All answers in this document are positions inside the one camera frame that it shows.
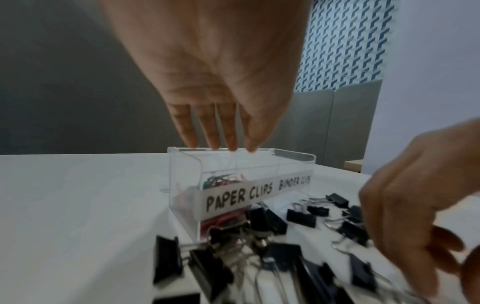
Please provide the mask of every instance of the hand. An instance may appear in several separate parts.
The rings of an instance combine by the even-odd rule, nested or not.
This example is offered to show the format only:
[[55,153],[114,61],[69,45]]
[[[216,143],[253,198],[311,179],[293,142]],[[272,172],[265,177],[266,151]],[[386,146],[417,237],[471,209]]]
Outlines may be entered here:
[[360,191],[369,235],[420,295],[436,296],[439,268],[459,274],[466,297],[480,303],[480,247],[461,267],[450,251],[462,251],[462,240],[434,226],[437,212],[479,190],[476,119],[418,136]]
[[272,133],[292,98],[311,0],[101,0],[114,31],[161,93],[189,147],[191,109],[208,144],[220,147],[218,112],[230,150]]

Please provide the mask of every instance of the geometric patterned wallpaper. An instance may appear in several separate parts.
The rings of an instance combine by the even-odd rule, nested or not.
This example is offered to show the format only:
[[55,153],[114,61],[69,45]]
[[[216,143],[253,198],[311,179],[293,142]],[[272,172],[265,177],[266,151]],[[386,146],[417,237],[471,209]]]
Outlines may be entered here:
[[400,0],[315,0],[295,91],[382,79]]

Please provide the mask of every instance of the transparent acrylic box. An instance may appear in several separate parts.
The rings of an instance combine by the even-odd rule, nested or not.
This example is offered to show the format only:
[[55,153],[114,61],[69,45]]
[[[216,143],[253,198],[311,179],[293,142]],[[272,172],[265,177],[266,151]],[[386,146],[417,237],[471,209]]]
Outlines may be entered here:
[[[316,160],[315,155],[280,149],[259,149],[249,153],[245,149],[230,152],[227,149],[170,147],[168,155],[170,208],[192,240],[204,239],[204,228],[211,225],[212,220],[220,216],[223,216],[223,222],[231,220],[263,198],[271,205],[285,204],[285,199],[283,202],[278,199],[281,196],[288,197],[287,204],[296,197],[305,197],[309,193]],[[219,176],[235,179],[236,184],[207,189],[207,183]],[[217,210],[222,203],[227,210]],[[212,215],[205,214],[205,209],[213,212]]]

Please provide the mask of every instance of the label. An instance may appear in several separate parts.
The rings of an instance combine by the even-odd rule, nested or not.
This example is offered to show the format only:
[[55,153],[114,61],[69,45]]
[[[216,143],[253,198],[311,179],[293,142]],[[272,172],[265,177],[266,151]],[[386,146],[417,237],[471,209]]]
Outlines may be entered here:
[[313,171],[285,174],[198,191],[195,219],[206,220],[310,184]]

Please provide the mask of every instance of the pile of binder clips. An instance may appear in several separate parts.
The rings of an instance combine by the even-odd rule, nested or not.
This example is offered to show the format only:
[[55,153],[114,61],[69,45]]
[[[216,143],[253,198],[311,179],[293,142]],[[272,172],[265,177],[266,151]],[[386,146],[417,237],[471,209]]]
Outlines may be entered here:
[[[217,186],[225,180],[241,182],[221,176],[213,178],[211,186]],[[325,204],[343,209],[343,217],[329,219],[329,208],[321,206]],[[326,198],[301,200],[294,203],[293,207],[294,210],[287,212],[287,221],[315,228],[317,217],[324,217],[325,226],[342,235],[331,246],[349,256],[350,282],[340,281],[328,264],[318,265],[306,260],[299,245],[276,242],[276,235],[287,233],[288,224],[260,203],[243,211],[245,220],[209,224],[204,242],[179,244],[177,237],[167,239],[157,236],[153,284],[160,286],[182,276],[184,267],[188,266],[209,302],[246,303],[244,282],[248,281],[254,288],[254,303],[268,304],[271,301],[262,299],[260,293],[259,274],[261,271],[270,271],[277,281],[281,302],[287,304],[289,299],[280,273],[289,272],[297,282],[295,290],[301,294],[298,294],[297,301],[300,303],[356,303],[352,294],[361,294],[363,299],[370,298],[369,302],[428,303],[373,271],[370,263],[361,261],[347,249],[339,248],[339,244],[347,238],[362,246],[368,245],[369,237],[358,206],[349,208],[348,200],[332,194]],[[247,267],[256,269],[254,277],[246,271]],[[153,304],[197,304],[200,300],[201,295],[194,293],[157,298]]]

